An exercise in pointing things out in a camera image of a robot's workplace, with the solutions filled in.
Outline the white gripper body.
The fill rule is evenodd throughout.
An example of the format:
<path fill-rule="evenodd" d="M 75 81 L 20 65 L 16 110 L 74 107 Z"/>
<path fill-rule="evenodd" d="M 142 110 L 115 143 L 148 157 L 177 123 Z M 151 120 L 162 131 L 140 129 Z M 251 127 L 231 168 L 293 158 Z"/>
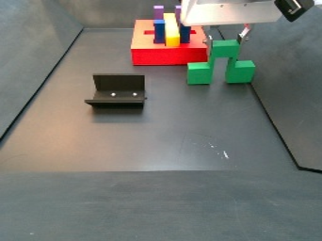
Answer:
<path fill-rule="evenodd" d="M 274 0 L 182 0 L 185 25 L 275 22 L 282 13 Z"/>

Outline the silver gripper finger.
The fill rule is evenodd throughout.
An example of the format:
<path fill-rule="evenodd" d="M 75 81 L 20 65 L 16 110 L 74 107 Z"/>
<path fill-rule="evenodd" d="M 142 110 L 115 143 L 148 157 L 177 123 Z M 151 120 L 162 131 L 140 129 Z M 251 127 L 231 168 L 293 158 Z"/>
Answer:
<path fill-rule="evenodd" d="M 251 31 L 251 25 L 250 24 L 245 24 L 245 29 L 243 31 L 238 34 L 238 39 L 237 41 L 239 43 L 243 43 L 247 39 L 249 39 L 249 34 Z"/>
<path fill-rule="evenodd" d="M 213 47 L 213 37 L 211 35 L 207 35 L 206 39 L 203 40 L 203 44 L 206 45 L 206 52 L 211 53 L 211 47 Z"/>

